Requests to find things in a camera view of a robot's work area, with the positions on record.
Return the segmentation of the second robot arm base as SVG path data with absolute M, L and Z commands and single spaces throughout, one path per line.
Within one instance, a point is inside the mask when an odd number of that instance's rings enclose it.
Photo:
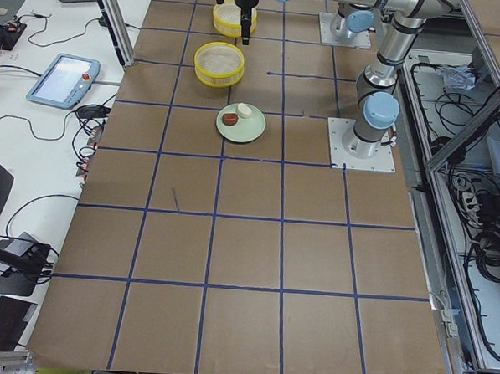
M 367 31 L 373 23 L 374 14 L 367 6 L 339 3 L 329 30 L 337 39 L 352 39 Z

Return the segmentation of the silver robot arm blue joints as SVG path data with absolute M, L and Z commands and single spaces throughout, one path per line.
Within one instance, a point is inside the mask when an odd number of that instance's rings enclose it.
M 334 1 L 395 12 L 375 61 L 357 78 L 359 114 L 353 128 L 343 135 L 342 144 L 346 152 L 366 160 L 375 155 L 384 133 L 398 118 L 400 107 L 391 90 L 397 80 L 396 70 L 403 64 L 416 36 L 427 19 L 440 17 L 459 8 L 461 0 Z

